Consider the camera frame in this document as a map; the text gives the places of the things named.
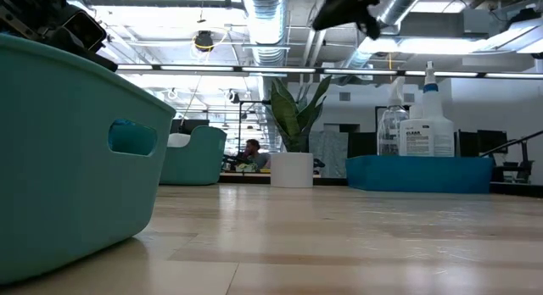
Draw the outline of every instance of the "black object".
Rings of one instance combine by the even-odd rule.
[[[182,134],[191,135],[194,129],[196,129],[196,127],[200,125],[210,125],[210,121],[209,120],[185,120],[183,121],[179,132]]]
[[[503,171],[517,171],[518,174],[520,174],[521,176],[521,180],[528,183],[529,176],[532,173],[532,165],[534,163],[534,161],[528,160],[528,140],[538,137],[540,135],[543,135],[543,131],[537,131],[536,133],[528,135],[526,137],[507,142],[481,154],[481,157],[490,156],[493,158],[494,153],[500,152],[503,148],[509,148],[510,146],[515,144],[520,144],[520,147],[522,148],[523,161],[520,163],[520,165],[518,167],[495,166],[493,171],[494,173],[492,174],[492,181],[503,181]]]
[[[504,131],[477,131],[479,137],[479,152],[488,152],[507,143],[507,133]],[[496,150],[493,153],[507,154],[507,147]]]
[[[313,168],[324,168],[326,165],[320,159],[313,159]]]
[[[96,52],[105,30],[66,0],[0,0],[0,32],[48,44],[115,71],[117,65]]]
[[[358,133],[360,131],[360,125],[348,125],[340,124],[339,133]]]
[[[179,133],[181,130],[181,120],[172,120],[170,134]]]
[[[244,159],[240,154],[238,156],[222,155],[222,162],[230,164],[230,170],[235,171],[235,166],[238,164],[251,164],[248,159]]]
[[[196,49],[202,53],[210,53],[213,50],[211,31],[199,31],[194,44],[196,44]]]
[[[379,0],[326,0],[313,21],[313,29],[320,31],[337,25],[355,23],[360,31],[376,40],[381,35],[381,29],[375,18],[367,11],[367,6],[378,3]]]
[[[377,133],[349,133],[347,159],[363,155],[377,155]]]
[[[461,157],[479,156],[479,135],[474,132],[458,131],[458,146]]]

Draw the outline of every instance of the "bottle label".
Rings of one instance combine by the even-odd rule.
[[[424,86],[423,92],[438,92],[438,85],[435,83],[430,83]]]
[[[434,156],[448,157],[454,156],[452,139],[450,135],[434,136]]]
[[[429,156],[430,154],[431,130],[428,125],[422,128],[409,129],[406,131],[406,155]]]

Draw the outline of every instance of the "white bottle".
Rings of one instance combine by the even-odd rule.
[[[423,107],[409,108],[409,119],[400,122],[400,156],[434,156],[432,121],[423,119]]]
[[[432,122],[434,156],[455,156],[455,126],[443,116],[443,106],[438,85],[435,81],[434,64],[428,62],[423,91],[423,117]]]
[[[401,106],[401,93],[405,81],[405,77],[400,77],[390,86],[389,106],[384,111],[377,130],[378,155],[400,154],[400,122],[409,118]]]

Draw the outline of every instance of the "man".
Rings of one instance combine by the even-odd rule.
[[[256,139],[249,139],[245,145],[244,158],[252,161],[260,169],[269,169],[270,168],[270,154],[269,153],[259,153],[260,144]]]

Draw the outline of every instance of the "teal basket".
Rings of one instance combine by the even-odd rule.
[[[146,226],[172,108],[97,64],[5,35],[0,93],[0,284]]]
[[[227,134],[210,126],[198,126],[185,147],[168,147],[160,184],[212,185],[221,176]]]
[[[359,156],[347,159],[349,186],[368,191],[488,193],[492,159]]]

